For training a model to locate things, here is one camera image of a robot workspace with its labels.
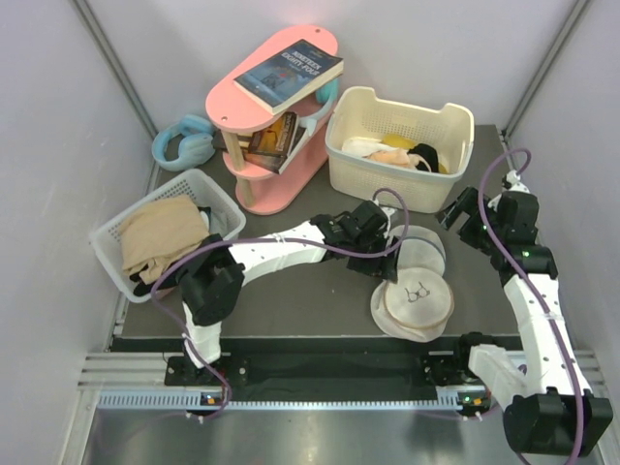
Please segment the beige trim mesh laundry bag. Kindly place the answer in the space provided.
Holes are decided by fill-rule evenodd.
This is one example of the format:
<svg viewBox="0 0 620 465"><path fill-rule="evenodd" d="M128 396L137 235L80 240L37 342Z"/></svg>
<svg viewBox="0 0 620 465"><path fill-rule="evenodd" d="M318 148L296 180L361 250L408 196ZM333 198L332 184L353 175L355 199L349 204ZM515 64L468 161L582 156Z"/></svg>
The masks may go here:
<svg viewBox="0 0 620 465"><path fill-rule="evenodd" d="M370 302L372 319L384 334L418 343L439 338L453 310L447 281L423 267L399 270L397 281L384 281Z"/></svg>

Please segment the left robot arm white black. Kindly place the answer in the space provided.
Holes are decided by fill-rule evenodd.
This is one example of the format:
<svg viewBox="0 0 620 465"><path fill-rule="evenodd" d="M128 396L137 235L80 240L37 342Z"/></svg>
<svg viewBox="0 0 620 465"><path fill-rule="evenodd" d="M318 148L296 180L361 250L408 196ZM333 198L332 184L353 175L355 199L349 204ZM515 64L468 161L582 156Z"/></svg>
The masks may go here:
<svg viewBox="0 0 620 465"><path fill-rule="evenodd" d="M169 268L165 283L178 288L185 313L186 372L199 384L219 375L222 322L243 286L301 264L346 258L349 270L395 281L403 240L390 236L395 209L363 201L352 211L319 214L283 232L225 240L219 234Z"/></svg>

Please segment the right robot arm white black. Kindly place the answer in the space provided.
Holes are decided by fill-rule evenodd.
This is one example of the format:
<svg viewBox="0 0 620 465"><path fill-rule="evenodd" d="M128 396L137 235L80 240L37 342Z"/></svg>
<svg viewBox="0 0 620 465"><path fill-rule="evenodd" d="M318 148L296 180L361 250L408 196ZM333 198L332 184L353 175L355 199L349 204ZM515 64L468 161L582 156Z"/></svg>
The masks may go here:
<svg viewBox="0 0 620 465"><path fill-rule="evenodd" d="M559 302L558 269L538 242L540 205L515 172L491 199L466 188L436 217L449 229L461 214L460 239L489 257L514 313L525 367L491 336L459 340L452 372L482 381L503 412L510 448L518 454L587 456L613 420L611 403L593 393L575 359Z"/></svg>

